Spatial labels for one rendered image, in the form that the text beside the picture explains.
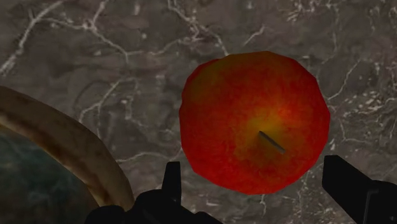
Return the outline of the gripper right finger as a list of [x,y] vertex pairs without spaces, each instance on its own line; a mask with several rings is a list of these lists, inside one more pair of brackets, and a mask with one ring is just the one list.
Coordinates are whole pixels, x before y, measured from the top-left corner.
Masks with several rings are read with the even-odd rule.
[[397,185],[369,178],[338,155],[324,157],[322,187],[355,224],[397,224]]

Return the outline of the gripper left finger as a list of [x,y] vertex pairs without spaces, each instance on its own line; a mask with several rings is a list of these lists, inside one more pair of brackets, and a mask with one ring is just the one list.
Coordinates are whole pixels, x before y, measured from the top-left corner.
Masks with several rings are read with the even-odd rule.
[[128,211],[116,205],[94,209],[84,224],[199,224],[199,221],[181,205],[180,163],[169,162],[160,189],[139,194]]

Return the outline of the red apple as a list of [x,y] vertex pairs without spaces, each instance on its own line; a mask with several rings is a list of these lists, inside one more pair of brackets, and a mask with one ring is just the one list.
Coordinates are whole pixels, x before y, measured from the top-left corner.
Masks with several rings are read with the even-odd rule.
[[272,52],[199,65],[181,94],[182,149],[198,175],[248,195],[301,178],[328,140],[330,111],[314,75]]

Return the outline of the beige rimmed teal bowl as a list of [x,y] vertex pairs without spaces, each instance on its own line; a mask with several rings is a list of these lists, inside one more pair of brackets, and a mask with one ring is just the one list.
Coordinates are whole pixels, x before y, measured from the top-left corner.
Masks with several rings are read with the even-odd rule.
[[40,147],[78,178],[97,207],[136,202],[130,182],[102,140],[65,113],[0,85],[0,127]]

